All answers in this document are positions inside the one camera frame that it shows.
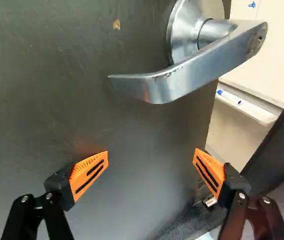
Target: screw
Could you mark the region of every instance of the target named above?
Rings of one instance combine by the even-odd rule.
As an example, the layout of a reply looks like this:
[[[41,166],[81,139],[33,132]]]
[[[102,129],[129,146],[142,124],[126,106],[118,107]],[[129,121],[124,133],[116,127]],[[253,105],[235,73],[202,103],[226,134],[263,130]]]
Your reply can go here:
[[[266,196],[263,197],[263,201],[266,203],[266,204],[270,204],[270,199],[268,199]]]
[[[45,199],[49,200],[50,198],[52,198],[53,194],[51,192],[49,192],[46,196]]]
[[[242,192],[240,192],[238,195],[241,199],[246,199],[246,196]]]
[[[25,203],[28,200],[28,198],[29,198],[28,195],[23,196],[21,199],[21,203]]]

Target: dark gray door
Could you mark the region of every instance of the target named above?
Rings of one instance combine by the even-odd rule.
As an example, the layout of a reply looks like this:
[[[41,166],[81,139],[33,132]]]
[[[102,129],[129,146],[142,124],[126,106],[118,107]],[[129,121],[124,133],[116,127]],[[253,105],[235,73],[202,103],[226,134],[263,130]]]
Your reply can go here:
[[[168,65],[174,2],[0,0],[0,236],[15,198],[104,150],[108,169],[66,214],[76,240],[152,239],[192,198],[216,82],[152,105],[107,79]]]

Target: silver lever handle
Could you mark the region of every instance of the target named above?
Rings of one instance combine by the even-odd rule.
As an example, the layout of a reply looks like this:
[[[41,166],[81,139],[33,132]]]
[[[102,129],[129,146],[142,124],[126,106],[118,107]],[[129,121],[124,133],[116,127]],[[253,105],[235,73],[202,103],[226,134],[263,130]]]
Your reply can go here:
[[[181,11],[183,4],[187,10],[190,2],[182,0],[177,4]],[[200,16],[194,24],[193,31],[198,28],[195,40],[187,41],[185,38],[190,39],[190,34],[185,36],[179,26],[183,19],[177,19],[176,7],[167,31],[171,59],[175,64],[157,72],[110,75],[115,90],[151,104],[172,102],[252,58],[265,40],[266,22],[203,19]],[[185,14],[180,12],[180,16],[183,18]]]

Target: wall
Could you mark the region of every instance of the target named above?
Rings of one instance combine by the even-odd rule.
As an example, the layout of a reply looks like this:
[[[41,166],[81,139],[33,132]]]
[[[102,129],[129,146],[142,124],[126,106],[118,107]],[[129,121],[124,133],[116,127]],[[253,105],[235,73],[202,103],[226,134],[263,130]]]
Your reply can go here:
[[[271,128],[263,126],[230,106],[215,100],[206,150],[230,162],[239,172],[247,164]]]

